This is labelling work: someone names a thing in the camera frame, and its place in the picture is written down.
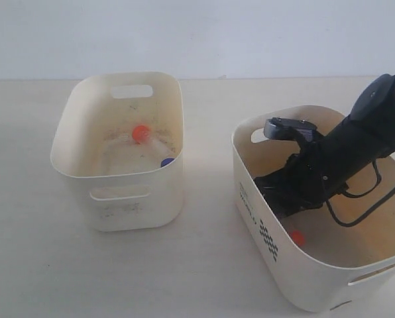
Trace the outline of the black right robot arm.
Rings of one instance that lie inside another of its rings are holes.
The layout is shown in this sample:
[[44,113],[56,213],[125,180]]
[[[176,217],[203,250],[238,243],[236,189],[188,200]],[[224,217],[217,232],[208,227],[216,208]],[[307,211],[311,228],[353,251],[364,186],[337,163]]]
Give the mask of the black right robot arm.
[[281,169],[254,179],[279,219],[330,206],[335,195],[362,198],[368,192],[349,192],[347,180],[370,164],[375,186],[379,186],[382,177],[376,161],[395,152],[395,75],[375,79],[351,112],[326,135],[309,121],[281,117],[266,120],[264,135],[270,140],[294,141],[300,147]]

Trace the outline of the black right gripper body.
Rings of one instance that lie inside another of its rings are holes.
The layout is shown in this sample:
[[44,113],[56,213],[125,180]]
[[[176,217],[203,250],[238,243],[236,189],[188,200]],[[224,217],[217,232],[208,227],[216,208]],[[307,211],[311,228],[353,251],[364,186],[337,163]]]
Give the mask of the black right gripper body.
[[275,193],[294,204],[294,212],[317,209],[348,190],[349,141],[327,135],[292,154],[283,168],[254,179],[261,194]]

